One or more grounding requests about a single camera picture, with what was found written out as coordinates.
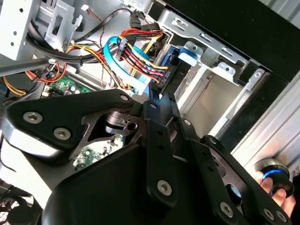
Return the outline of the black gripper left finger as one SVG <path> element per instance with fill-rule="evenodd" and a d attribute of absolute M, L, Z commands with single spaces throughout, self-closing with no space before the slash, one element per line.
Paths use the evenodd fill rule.
<path fill-rule="evenodd" d="M 143 104 L 118 89 L 13 103 L 2 120 L 1 177 L 45 206 L 53 190 L 76 174 L 72 163 L 83 147 L 120 134 L 127 137 L 123 149 L 134 145 L 145 153 L 150 200 L 173 208 L 179 194 L 161 108 L 155 84 Z"/>

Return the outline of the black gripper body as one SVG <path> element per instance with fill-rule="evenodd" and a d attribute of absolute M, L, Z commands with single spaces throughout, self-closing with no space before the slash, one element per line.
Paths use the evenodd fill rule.
<path fill-rule="evenodd" d="M 173 208 L 146 193 L 145 153 L 126 147 L 62 181 L 42 215 L 44 225 L 213 225 L 218 223 L 200 175 L 172 158 L 179 198 Z"/>

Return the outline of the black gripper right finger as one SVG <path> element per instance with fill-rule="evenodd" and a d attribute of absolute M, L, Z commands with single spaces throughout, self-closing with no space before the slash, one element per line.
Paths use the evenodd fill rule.
<path fill-rule="evenodd" d="M 213 136 L 198 137 L 180 117 L 173 94 L 161 99 L 162 115 L 171 130 L 173 156 L 185 163 L 178 184 L 193 202 L 201 224 L 289 225 L 290 218 Z"/>

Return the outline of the person's bare hand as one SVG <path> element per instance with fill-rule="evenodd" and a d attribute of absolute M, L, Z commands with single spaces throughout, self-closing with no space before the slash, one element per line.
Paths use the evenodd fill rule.
<path fill-rule="evenodd" d="M 255 174 L 255 181 L 269 193 L 273 186 L 272 178 L 268 177 L 263 180 L 263 173 L 257 171 Z M 285 211 L 288 217 L 291 217 L 293 209 L 296 205 L 296 200 L 293 195 L 287 197 L 284 189 L 279 189 L 273 196 L 272 199 Z"/>

